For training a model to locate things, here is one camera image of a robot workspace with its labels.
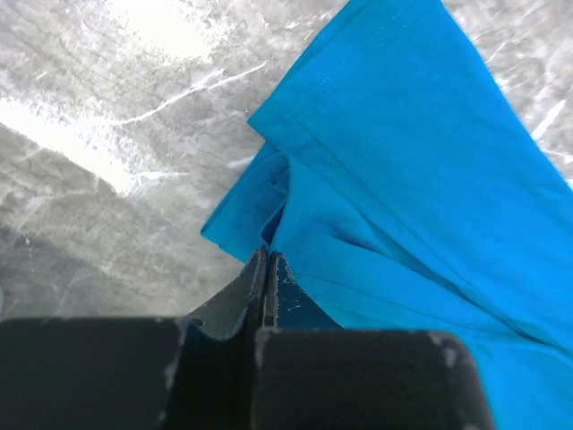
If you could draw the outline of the teal blue t shirt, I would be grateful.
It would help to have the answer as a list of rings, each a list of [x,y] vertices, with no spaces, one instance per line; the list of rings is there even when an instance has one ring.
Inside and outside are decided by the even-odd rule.
[[[351,1],[201,233],[347,328],[449,331],[500,429],[572,426],[572,192],[439,1]]]

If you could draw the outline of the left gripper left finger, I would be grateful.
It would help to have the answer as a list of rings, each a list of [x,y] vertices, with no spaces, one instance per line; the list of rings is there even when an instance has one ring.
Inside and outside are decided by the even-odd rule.
[[[256,250],[239,274],[190,313],[190,322],[214,340],[229,340],[242,328],[252,305],[258,313],[265,288],[268,252]]]

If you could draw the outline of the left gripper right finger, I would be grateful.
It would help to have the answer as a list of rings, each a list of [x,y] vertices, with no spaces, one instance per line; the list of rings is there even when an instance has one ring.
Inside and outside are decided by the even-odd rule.
[[[295,281],[282,253],[272,252],[263,300],[263,325],[288,330],[341,330]]]

